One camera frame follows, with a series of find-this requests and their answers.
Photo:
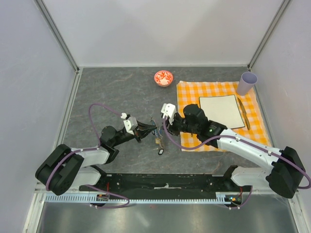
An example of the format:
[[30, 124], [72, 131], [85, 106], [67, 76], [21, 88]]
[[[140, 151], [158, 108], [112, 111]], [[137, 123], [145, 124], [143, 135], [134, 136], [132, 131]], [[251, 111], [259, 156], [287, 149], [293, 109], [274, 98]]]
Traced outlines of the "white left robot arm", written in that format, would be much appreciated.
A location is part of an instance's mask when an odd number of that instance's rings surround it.
[[100, 145], [93, 148], [75, 149], [60, 144], [39, 166], [35, 178], [45, 185], [48, 191], [62, 195], [70, 188], [90, 185], [96, 191], [105, 189], [107, 180], [97, 165], [111, 163], [119, 153], [115, 148], [130, 140], [141, 142], [156, 130], [155, 125], [137, 122], [134, 126], [127, 120], [121, 130], [112, 126], [102, 129]]

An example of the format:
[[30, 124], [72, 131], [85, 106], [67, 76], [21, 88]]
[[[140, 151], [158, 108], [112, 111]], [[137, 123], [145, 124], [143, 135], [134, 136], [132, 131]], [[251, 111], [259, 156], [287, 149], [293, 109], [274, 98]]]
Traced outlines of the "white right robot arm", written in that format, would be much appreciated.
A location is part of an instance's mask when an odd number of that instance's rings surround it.
[[303, 178], [311, 179], [293, 148], [281, 150], [257, 143], [243, 137], [227, 126], [209, 120], [197, 104], [187, 105], [184, 115], [170, 103], [163, 104], [161, 117], [163, 128], [168, 138], [180, 133], [196, 135], [201, 142], [192, 150], [202, 146], [212, 146], [216, 149], [230, 151], [256, 164], [256, 168], [231, 166], [228, 176], [223, 178], [223, 187], [234, 191], [239, 186], [254, 186], [270, 188], [276, 194], [291, 199], [298, 189], [309, 189], [311, 186], [301, 186]]

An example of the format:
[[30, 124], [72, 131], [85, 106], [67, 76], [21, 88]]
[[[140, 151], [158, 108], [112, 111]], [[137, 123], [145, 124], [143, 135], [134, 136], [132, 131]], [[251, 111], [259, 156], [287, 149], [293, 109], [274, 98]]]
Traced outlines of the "blue key tag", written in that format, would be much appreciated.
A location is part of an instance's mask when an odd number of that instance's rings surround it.
[[161, 130], [160, 130], [160, 129], [154, 130], [154, 135], [155, 135], [156, 137], [161, 137], [161, 136], [162, 136]]

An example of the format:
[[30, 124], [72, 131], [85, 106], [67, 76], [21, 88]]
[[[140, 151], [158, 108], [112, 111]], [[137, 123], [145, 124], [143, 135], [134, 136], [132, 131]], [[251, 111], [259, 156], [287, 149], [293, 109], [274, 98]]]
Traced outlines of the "large keyring with keys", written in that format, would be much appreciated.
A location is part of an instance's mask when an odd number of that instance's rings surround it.
[[[154, 120], [153, 117], [151, 117], [151, 120], [150, 120], [151, 124], [152, 125], [156, 125], [157, 126], [157, 129], [160, 129], [161, 130], [161, 127], [158, 126]], [[158, 148], [158, 155], [162, 155], [164, 153], [164, 143], [163, 143], [163, 136], [161, 137], [156, 137], [155, 139], [155, 143], [157, 145], [159, 145], [159, 148]]]

